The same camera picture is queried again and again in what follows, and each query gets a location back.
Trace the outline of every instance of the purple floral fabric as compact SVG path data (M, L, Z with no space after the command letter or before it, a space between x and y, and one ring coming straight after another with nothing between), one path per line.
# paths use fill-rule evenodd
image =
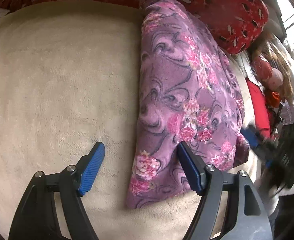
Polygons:
M175 0L139 0L142 24L137 147L127 205L139 208L190 186L180 141L228 170L247 160L244 104L229 61L207 27Z

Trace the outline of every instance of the ribbed blue pad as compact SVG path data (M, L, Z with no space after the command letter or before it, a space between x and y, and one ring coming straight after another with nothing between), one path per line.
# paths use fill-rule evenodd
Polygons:
M182 165L182 168L185 172L191 190L196 191L197 193L202 192L199 172L194 165L192 159L189 157L186 149L183 147L182 143L179 143L177 145L177 155L180 164Z
M249 146L251 148L256 148L259 144L258 140L257 140L257 136L255 135L255 133L249 129L249 128L241 128L240 129L240 133L245 137L245 139L248 141Z
M105 146L101 143L89 161L85 171L82 173L81 184L78 190L81 196L85 195L86 192L91 190L93 182L96 179L97 173L104 158Z

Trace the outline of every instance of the folded purple blanket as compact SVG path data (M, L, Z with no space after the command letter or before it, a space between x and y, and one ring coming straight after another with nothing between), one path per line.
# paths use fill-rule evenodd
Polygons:
M139 1L146 18L130 208L190 190L175 154L180 141L220 170L249 152L238 82L207 27L175 0Z

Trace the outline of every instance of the silver screw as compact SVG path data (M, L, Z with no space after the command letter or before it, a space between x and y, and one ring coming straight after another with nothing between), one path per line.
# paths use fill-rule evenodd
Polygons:
M37 171L35 174L34 174L34 176L36 177L36 178L40 178L41 176L42 176L42 171Z
M76 169L76 166L74 166L74 165L69 165L67 167L67 171L70 171L70 172L75 171L75 169Z
M239 171L239 175L243 176L243 177L246 177L247 176L247 172L246 171Z
M215 170L215 167L213 165L207 165L206 166L206 170L207 171L214 171Z

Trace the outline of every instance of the beige blanket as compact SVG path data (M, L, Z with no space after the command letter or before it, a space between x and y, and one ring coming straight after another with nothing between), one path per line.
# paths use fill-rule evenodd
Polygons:
M33 174L60 172L99 140L106 157L82 198L98 237L182 239L199 203L194 192L137 210L124 205L135 149L141 21L136 9L88 0L38 4L0 19L0 233L5 238ZM250 105L249 98L245 110L252 113ZM255 178L256 158L250 154L239 169ZM56 199L68 236L58 194ZM215 232L222 218L220 212Z

